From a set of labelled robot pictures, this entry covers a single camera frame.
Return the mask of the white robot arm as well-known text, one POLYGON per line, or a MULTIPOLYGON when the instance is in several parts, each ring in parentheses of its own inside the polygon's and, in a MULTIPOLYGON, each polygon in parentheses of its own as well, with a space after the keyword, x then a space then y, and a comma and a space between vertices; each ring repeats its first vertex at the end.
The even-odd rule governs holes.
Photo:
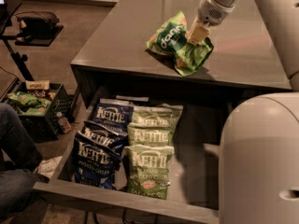
MULTIPOLYGON (((254 0, 272 39, 289 92, 239 105, 222 129, 219 224, 299 224, 299 0, 254 0)), ((200 0, 188 37, 203 40, 236 0, 200 0)))

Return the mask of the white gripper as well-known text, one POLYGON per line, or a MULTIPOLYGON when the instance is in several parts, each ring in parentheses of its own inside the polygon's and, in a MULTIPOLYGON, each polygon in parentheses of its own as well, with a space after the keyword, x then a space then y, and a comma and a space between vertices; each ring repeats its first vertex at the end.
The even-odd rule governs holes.
POLYGON ((187 33, 187 42, 197 45, 210 34, 210 26, 216 26, 230 15, 235 9, 235 5, 225 6, 216 0, 200 0, 197 9, 198 20, 192 24, 187 33))

